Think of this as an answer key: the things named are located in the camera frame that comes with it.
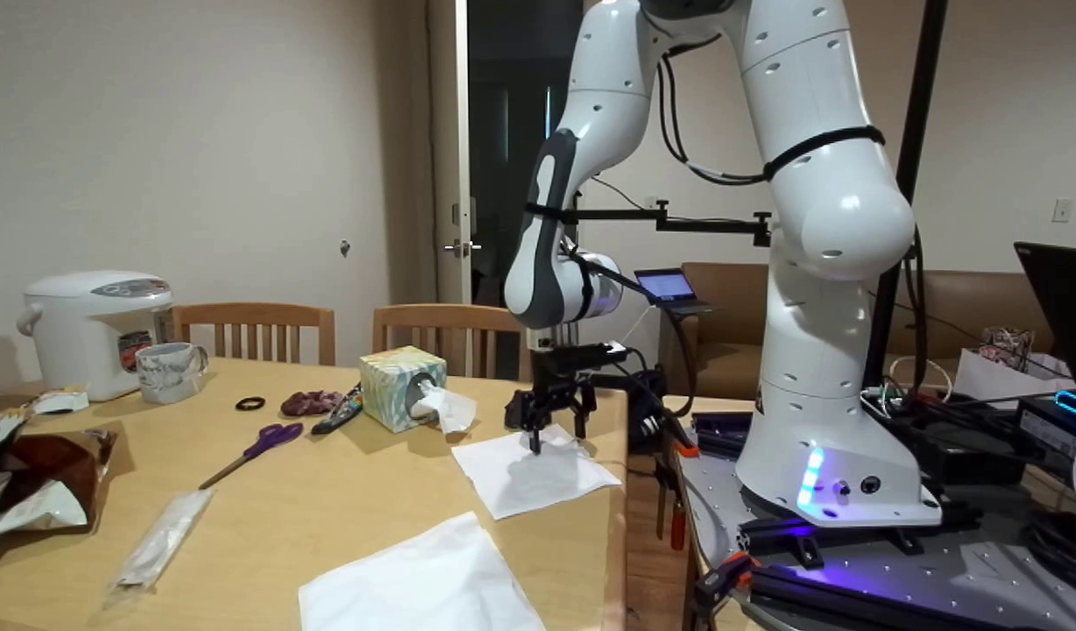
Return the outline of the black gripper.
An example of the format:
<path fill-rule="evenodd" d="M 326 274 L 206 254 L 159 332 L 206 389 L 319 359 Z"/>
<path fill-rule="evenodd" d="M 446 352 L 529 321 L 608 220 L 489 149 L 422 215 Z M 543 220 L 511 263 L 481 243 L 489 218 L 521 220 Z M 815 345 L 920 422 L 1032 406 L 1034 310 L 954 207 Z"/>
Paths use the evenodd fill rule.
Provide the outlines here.
<path fill-rule="evenodd" d="M 585 439 L 588 414 L 596 411 L 594 367 L 608 367 L 629 359 L 618 339 L 551 349 L 532 353 L 532 405 L 529 405 L 529 453 L 543 453 L 539 430 L 551 425 L 555 411 L 574 411 L 574 439 Z"/>

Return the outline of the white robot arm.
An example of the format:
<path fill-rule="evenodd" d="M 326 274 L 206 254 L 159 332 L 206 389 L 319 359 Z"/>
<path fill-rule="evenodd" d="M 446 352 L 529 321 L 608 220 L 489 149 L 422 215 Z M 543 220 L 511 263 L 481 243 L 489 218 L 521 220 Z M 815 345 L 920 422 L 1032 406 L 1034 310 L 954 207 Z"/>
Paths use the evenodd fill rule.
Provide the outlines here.
<path fill-rule="evenodd" d="M 572 197 L 643 145 L 662 56 L 712 39 L 736 49 L 775 193 L 761 401 L 736 477 L 825 530 L 937 527 L 920 458 L 858 406 L 867 285 L 908 254 L 914 215 L 867 111 L 842 0 L 596 0 L 532 169 L 505 307 L 532 332 L 621 307 L 609 263 L 564 238 Z"/>

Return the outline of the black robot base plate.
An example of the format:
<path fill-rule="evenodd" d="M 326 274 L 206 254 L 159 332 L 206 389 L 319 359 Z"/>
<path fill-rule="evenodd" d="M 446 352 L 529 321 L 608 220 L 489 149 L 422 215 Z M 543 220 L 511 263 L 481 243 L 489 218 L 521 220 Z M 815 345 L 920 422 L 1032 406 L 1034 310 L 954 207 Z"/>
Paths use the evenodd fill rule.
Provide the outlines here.
<path fill-rule="evenodd" d="M 999 463 L 968 458 L 929 530 L 819 530 L 736 485 L 746 414 L 690 422 L 707 482 L 719 564 L 698 595 L 745 594 L 781 629 L 828 631 L 1076 631 L 1076 513 L 1006 486 Z"/>

